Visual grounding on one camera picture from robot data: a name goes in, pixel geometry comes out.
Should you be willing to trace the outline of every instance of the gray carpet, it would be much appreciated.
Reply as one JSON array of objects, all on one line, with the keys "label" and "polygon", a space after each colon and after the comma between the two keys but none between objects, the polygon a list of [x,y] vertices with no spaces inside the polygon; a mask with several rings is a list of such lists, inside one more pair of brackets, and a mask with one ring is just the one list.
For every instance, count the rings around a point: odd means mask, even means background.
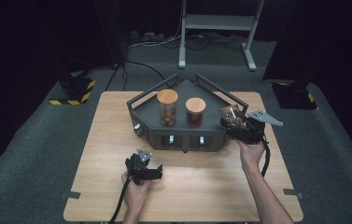
[{"label": "gray carpet", "polygon": [[[188,45],[199,48],[202,43]],[[199,73],[227,91],[260,93],[267,112],[285,123],[274,130],[293,185],[304,195],[301,223],[352,223],[352,142],[313,84],[308,90],[319,110],[279,108],[270,83],[260,82],[274,47],[275,42],[253,42],[256,72],[248,71],[239,43],[187,49],[185,69],[177,68],[178,49],[161,46],[130,48],[128,59],[165,77]],[[144,91],[162,80],[142,65],[126,63],[125,68],[124,73],[123,67],[118,70],[109,91]],[[61,196],[71,189],[100,94],[113,73],[93,69],[89,77],[96,84],[86,104],[50,105],[46,99],[16,132],[0,158],[0,223],[66,223]]]}]

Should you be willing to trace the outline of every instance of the wooden lid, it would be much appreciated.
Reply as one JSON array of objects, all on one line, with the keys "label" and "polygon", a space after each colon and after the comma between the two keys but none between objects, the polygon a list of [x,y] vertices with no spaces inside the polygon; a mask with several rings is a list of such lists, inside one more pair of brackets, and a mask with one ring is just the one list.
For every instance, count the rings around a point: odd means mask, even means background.
[{"label": "wooden lid", "polygon": [[178,99],[178,94],[173,90],[162,90],[158,92],[158,101],[162,104],[169,105],[173,104]]},{"label": "wooden lid", "polygon": [[185,103],[185,106],[192,113],[201,113],[205,109],[205,101],[201,98],[193,97]]},{"label": "wooden lid", "polygon": [[228,105],[226,107],[223,107],[219,110],[219,113],[228,113],[231,110],[239,110],[239,105]]}]

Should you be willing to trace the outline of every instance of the red jar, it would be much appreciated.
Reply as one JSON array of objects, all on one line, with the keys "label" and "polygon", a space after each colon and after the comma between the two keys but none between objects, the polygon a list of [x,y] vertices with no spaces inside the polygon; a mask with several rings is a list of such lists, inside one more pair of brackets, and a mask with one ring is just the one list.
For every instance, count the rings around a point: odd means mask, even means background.
[{"label": "red jar", "polygon": [[203,111],[205,109],[205,101],[201,98],[190,98],[186,103],[187,107],[187,123],[191,127],[199,127],[203,122]]}]

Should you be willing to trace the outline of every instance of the glass jar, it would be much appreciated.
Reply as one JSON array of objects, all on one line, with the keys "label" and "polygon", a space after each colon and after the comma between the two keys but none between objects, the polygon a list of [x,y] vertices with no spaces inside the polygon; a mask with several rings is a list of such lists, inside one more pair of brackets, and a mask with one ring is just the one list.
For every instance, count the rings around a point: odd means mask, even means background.
[{"label": "glass jar", "polygon": [[239,110],[238,105],[229,105],[226,107],[223,107],[222,109],[219,110],[219,113],[221,114],[221,117],[225,119],[225,121],[229,125],[237,126],[239,128],[244,128],[245,123],[243,121],[243,114]]},{"label": "glass jar", "polygon": [[190,98],[186,103],[187,107],[187,123],[191,127],[199,127],[203,122],[203,111],[205,109],[205,101],[201,98]]},{"label": "glass jar", "polygon": [[157,95],[160,106],[161,124],[173,126],[176,123],[176,101],[178,94],[173,90],[162,90]]}]

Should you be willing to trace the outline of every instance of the person's arm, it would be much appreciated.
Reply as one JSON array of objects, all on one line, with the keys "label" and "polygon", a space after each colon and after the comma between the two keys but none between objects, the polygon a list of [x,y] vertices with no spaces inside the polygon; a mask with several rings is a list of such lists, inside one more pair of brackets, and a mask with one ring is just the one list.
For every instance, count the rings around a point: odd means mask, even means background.
[{"label": "person's arm", "polygon": [[[122,175],[123,183],[126,182],[127,172]],[[127,204],[127,210],[123,219],[124,224],[135,224],[138,221],[141,209],[148,195],[150,180],[142,182],[141,185],[136,185],[133,180],[130,181],[126,189],[124,201]]]},{"label": "person's arm", "polygon": [[263,154],[263,143],[247,145],[236,140],[240,146],[240,160],[246,174],[248,185],[257,206],[260,222],[265,223],[293,223],[283,204],[275,197],[265,179],[260,173],[260,158]]}]

